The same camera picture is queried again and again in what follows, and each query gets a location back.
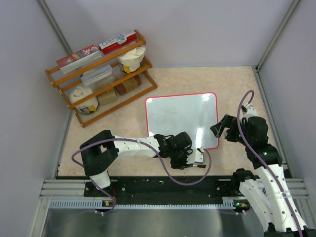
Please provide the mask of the pink framed whiteboard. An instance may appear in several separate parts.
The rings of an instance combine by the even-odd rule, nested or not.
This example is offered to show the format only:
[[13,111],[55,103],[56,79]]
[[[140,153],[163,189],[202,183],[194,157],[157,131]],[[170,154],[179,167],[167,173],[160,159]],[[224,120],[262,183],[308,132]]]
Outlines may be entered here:
[[147,133],[177,135],[187,132],[193,148],[216,149],[219,139],[210,127],[218,123],[214,92],[149,97],[145,101]]

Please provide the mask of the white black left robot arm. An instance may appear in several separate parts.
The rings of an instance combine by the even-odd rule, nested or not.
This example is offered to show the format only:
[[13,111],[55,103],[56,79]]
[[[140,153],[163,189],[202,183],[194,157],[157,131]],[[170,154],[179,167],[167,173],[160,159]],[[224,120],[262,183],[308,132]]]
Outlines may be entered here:
[[95,190],[102,196],[112,190],[108,167],[117,158],[161,156],[170,159],[173,169],[206,167],[202,149],[192,148],[192,140],[186,132],[136,139],[114,136],[111,131],[104,130],[81,144],[79,149],[85,175],[96,183]]

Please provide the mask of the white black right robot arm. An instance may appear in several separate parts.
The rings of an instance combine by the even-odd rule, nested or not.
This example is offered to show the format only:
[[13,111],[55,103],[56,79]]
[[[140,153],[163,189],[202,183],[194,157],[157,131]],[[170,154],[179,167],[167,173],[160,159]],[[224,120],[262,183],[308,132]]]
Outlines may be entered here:
[[219,138],[223,131],[227,141],[245,146],[247,158],[258,175],[243,168],[237,169],[230,188],[235,195],[243,195],[257,215],[266,237],[314,237],[301,217],[287,186],[282,160],[277,149],[268,142],[268,125],[264,118],[254,116],[238,121],[225,115],[210,127]]

